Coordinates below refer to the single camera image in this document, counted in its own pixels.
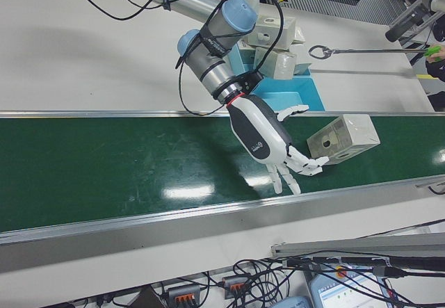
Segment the electrical wire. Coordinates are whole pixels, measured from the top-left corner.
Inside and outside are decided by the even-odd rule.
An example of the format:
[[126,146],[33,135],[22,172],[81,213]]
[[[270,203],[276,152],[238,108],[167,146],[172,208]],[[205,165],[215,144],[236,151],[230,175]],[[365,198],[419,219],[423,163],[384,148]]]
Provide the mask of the electrical wire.
[[184,109],[190,113],[191,115],[197,115],[200,117],[205,117],[208,115],[212,115],[214,114],[216,111],[222,109],[224,107],[224,104],[219,106],[218,108],[216,108],[215,110],[213,110],[212,112],[208,112],[208,113],[198,113],[198,112],[193,112],[191,109],[189,109],[186,105],[186,103],[184,102],[184,98],[182,97],[182,70],[184,68],[184,63],[185,61],[182,61],[181,63],[181,67],[179,68],[179,77],[178,77],[178,91],[179,91],[179,99],[181,100],[181,104],[184,107]]
[[116,305],[118,307],[130,308],[129,305],[124,305],[123,303],[118,303],[118,302],[114,301],[114,298],[111,299],[111,301],[113,302],[114,305]]
[[445,195],[445,190],[441,191],[441,192],[437,192],[434,188],[432,188],[431,186],[428,187],[428,190],[430,190],[432,193],[434,193],[435,195]]

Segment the blue container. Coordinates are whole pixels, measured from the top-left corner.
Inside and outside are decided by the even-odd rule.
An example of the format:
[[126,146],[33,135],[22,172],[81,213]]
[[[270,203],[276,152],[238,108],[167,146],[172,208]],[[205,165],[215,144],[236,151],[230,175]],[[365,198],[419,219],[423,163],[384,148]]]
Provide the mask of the blue container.
[[[243,63],[237,45],[230,51],[229,59],[237,75],[253,69],[252,65]],[[266,77],[252,94],[262,98],[274,111],[298,104],[309,105],[310,111],[325,110],[309,70],[303,75],[294,76],[291,80],[274,80]]]

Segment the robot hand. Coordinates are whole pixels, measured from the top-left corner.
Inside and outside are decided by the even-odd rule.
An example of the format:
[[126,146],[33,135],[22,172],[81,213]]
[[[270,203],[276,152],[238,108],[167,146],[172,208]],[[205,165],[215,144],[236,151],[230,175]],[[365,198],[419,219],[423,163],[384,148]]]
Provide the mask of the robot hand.
[[321,166],[329,161],[328,157],[308,159],[301,154],[280,124],[286,117],[308,108],[292,106],[276,115],[259,97],[242,93],[227,104],[232,131],[249,154],[266,165],[276,193],[282,192],[279,173],[294,194],[301,193],[287,167],[298,174],[312,176],[322,172]]

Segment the green object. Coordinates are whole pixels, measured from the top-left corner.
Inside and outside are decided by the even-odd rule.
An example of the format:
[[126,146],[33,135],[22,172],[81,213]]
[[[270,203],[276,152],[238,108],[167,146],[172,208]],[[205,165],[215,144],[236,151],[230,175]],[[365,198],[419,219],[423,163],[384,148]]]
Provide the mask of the green object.
[[[284,125],[309,156],[306,139],[333,119]],[[373,123],[381,145],[314,177],[294,175],[302,191],[445,174],[445,117]],[[5,118],[0,131],[0,232],[275,196],[228,117]]]
[[[427,49],[426,49],[426,52],[423,54],[424,56],[431,56],[431,55],[433,55],[433,54],[436,54],[436,53],[439,53],[440,52],[440,49],[441,49],[441,47],[440,46],[431,46],[431,47],[428,47]],[[436,59],[434,59],[434,61],[436,62],[436,63],[438,63],[439,61],[442,61],[443,59],[441,59],[441,58],[436,58]]]

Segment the robotic arm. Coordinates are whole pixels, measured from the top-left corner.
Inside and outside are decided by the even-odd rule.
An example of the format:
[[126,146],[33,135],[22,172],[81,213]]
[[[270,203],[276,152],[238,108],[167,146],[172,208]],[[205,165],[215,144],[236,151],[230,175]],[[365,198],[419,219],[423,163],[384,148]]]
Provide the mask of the robotic arm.
[[[223,57],[241,37],[249,33],[257,21],[257,14],[244,0],[226,0],[219,8],[218,0],[180,0],[172,9],[198,19],[214,16],[200,30],[190,30],[178,43],[180,63],[191,68],[214,99],[226,105],[230,114],[232,131],[259,163],[266,165],[276,193],[282,192],[282,175],[294,194],[300,193],[289,169],[298,174],[312,176],[322,171],[327,157],[308,159],[293,145],[292,139],[281,122],[288,116],[304,112],[307,106],[294,106],[278,114],[259,97],[243,92],[239,78]],[[188,8],[185,3],[194,3]]]

